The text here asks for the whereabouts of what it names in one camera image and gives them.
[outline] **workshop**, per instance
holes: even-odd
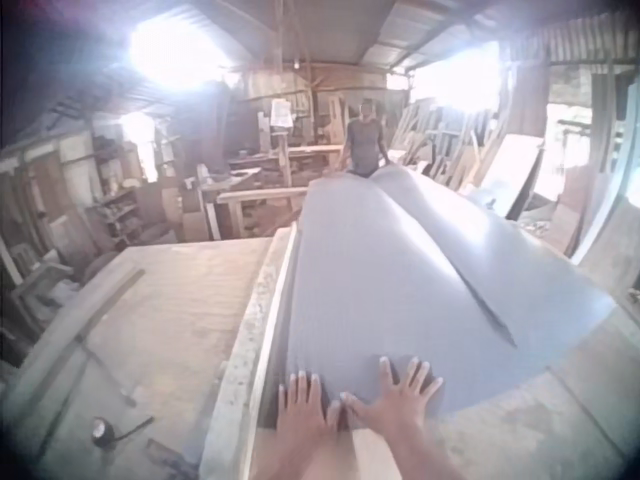
[[[634,8],[3,2],[6,478],[619,478]]]

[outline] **dark shirt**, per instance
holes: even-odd
[[[363,122],[356,118],[349,122],[347,145],[351,150],[351,169],[354,173],[368,177],[378,169],[382,135],[382,124],[376,119]]]

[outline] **finger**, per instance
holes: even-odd
[[[418,359],[418,357],[413,357],[409,362],[409,366],[407,367],[407,376],[402,380],[400,384],[403,389],[408,388],[409,385],[411,385],[411,381],[413,380],[413,377],[415,377],[416,370],[418,369],[419,365],[420,360]]]
[[[338,419],[340,418],[340,410],[342,404],[338,400],[334,400],[327,409],[327,426],[335,431],[338,429]]]
[[[391,362],[387,357],[380,357],[380,388],[383,392],[386,392],[391,390],[391,387],[393,387]]]
[[[284,409],[286,407],[285,405],[285,390],[284,390],[284,385],[280,385],[278,387],[278,413],[282,414],[284,412]]]
[[[422,397],[428,402],[431,397],[438,391],[438,389],[444,383],[444,379],[442,377],[436,378],[433,382],[429,384],[427,388],[422,392]]]
[[[298,377],[292,373],[289,377],[289,391],[287,392],[287,407],[298,401]]]
[[[298,373],[298,403],[307,403],[307,374],[300,370]]]
[[[311,375],[311,390],[309,390],[309,403],[312,405],[320,405],[322,399],[322,385],[320,385],[320,377],[315,373]]]
[[[362,420],[366,416],[367,406],[355,396],[351,395],[350,393],[341,393],[340,397],[342,398],[342,401],[344,402],[346,407],[351,410],[356,417]]]
[[[422,364],[420,365],[420,369],[418,370],[418,373],[416,373],[416,378],[411,384],[411,389],[415,393],[420,393],[420,389],[422,388],[422,384],[424,383],[425,378],[427,378],[427,375],[429,374],[430,368],[431,365],[429,365],[429,362],[422,362]]]

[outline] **hand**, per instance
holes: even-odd
[[[327,417],[322,413],[322,387],[317,375],[291,375],[289,389],[280,385],[278,392],[277,454],[274,464],[262,470],[258,478],[293,480],[304,474],[318,447],[336,436],[340,402],[332,403]]]
[[[409,362],[405,378],[398,385],[394,385],[389,359],[382,357],[380,398],[372,405],[365,405],[350,393],[342,394],[342,398],[358,420],[389,442],[407,429],[424,429],[427,403],[443,383],[442,378],[437,378],[421,391],[429,369],[429,363],[420,363],[414,358]]]

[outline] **man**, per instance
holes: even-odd
[[[380,155],[385,164],[391,163],[384,145],[382,124],[373,115],[373,102],[364,99],[360,105],[360,118],[349,122],[347,139],[342,149],[341,165],[351,155],[350,173],[369,178],[380,167]]]
[[[406,376],[396,384],[389,359],[380,359],[381,396],[365,405],[344,393],[344,405],[389,445],[403,480],[464,480],[464,477],[425,436],[427,403],[443,383],[438,378],[424,386],[429,364],[414,358]],[[258,468],[253,480],[300,480],[323,442],[337,436],[341,404],[322,412],[322,387],[317,375],[292,375],[288,389],[280,386],[277,453]]]

